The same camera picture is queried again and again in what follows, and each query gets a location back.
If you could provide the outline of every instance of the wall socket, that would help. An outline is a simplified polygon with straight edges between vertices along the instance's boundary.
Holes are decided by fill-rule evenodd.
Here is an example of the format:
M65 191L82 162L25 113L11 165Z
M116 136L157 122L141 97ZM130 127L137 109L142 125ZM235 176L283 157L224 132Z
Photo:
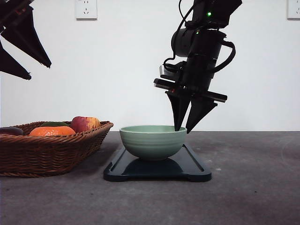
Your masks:
M287 18L291 20L300 19L300 0L287 1Z
M93 19L98 18L97 0L75 0L75 17L76 19Z

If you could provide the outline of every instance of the gray concrete surface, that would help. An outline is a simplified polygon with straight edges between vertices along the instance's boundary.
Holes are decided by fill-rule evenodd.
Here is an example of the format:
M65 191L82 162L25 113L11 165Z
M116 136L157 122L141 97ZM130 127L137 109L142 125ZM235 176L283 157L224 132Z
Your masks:
M121 147L110 132L69 174L0 177L0 224L300 224L300 132L192 132L187 143L211 168L211 181L105 181Z

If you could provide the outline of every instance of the woven basket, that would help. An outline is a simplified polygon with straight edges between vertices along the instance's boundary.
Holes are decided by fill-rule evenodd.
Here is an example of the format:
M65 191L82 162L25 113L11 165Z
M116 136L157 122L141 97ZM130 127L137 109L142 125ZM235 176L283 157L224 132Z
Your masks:
M27 136L44 122L15 126L24 136L0 136L0 176L45 177L70 172L99 147L113 124L68 136Z

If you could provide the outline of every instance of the black cable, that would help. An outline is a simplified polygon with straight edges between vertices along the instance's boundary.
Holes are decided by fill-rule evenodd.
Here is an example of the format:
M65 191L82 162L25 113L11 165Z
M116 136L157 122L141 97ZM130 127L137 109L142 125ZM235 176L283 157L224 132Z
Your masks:
M224 62L222 62L220 65L218 65L217 67L215 67L213 69L205 71L207 74L214 74L214 73L220 71L221 69L223 69L224 67L226 67L229 63L231 63L231 61L233 60L233 58L236 54L234 43L229 42L229 41L224 41L224 40L222 40L220 43L221 43L221 45L232 48L232 51L231 51L230 55L228 56L228 58Z
M184 18L183 14L182 14L182 12L181 12L181 7L180 7L181 1L182 1L182 0L179 1L178 8L179 8L179 12L180 12L181 17Z
M182 27L184 21L185 21L186 18L188 17L188 15L193 11L193 9L195 8L195 6L198 5L198 4L199 4L200 2L202 2L202 1L204 1L204 0L198 0L198 1L197 1L197 2L196 2L189 10L188 10L187 14L183 17L183 19L181 20L181 23L180 23L179 26L178 26L178 29L177 29L177 31L176 31L176 33L175 33L174 41L173 41L173 43L171 43L171 46L174 46L174 48L173 48L173 57L172 57L172 58L167 58L167 59L164 61L164 68L165 68L166 70L168 70L169 72L176 72L176 70L170 70L170 69L168 69L168 68L166 67L166 62L169 61L169 60L174 60L175 57L176 57L176 53L175 53L175 43L176 43L176 39L177 39L178 33L179 33L179 31L180 31L180 29L181 29L181 27Z

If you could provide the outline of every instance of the tangerine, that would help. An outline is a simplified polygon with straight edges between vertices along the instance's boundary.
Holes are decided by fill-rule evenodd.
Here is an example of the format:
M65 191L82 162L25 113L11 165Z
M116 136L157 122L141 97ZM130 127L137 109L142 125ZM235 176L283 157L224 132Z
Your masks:
M66 126L62 127L37 127L34 128L29 136L54 136L54 135L74 135L76 132Z

